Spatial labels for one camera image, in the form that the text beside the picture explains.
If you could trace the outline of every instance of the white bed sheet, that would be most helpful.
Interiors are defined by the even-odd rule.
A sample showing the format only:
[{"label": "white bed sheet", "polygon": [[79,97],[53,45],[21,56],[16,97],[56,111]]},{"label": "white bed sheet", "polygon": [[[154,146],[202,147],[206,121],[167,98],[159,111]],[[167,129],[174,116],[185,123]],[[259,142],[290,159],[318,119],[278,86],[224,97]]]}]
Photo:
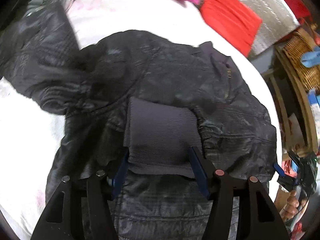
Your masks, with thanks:
[{"label": "white bed sheet", "polygon": [[[126,30],[145,30],[172,42],[198,46],[212,41],[231,56],[251,93],[268,109],[277,131],[277,158],[282,146],[271,93],[253,65],[202,20],[190,2],[178,0],[69,0],[67,14],[80,48]],[[64,117],[42,111],[31,99],[0,81],[0,204],[31,236],[44,208],[47,175],[64,135]],[[277,175],[269,195],[276,198]]]}]

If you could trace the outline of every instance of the dark quilted jacket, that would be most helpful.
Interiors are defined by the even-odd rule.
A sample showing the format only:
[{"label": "dark quilted jacket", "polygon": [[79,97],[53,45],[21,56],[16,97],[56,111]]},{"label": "dark quilted jacket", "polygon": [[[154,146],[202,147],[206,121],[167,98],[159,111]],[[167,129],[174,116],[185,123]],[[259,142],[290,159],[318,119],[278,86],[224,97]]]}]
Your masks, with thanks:
[{"label": "dark quilted jacket", "polygon": [[[47,200],[62,176],[83,178],[116,158],[130,96],[191,109],[205,157],[231,176],[266,184],[274,174],[276,129],[268,112],[210,42],[193,48],[126,31],[79,51],[62,6],[52,4],[1,35],[0,75],[45,111],[66,115]],[[192,179],[129,171],[110,206],[120,239],[200,239],[211,203]]]}]

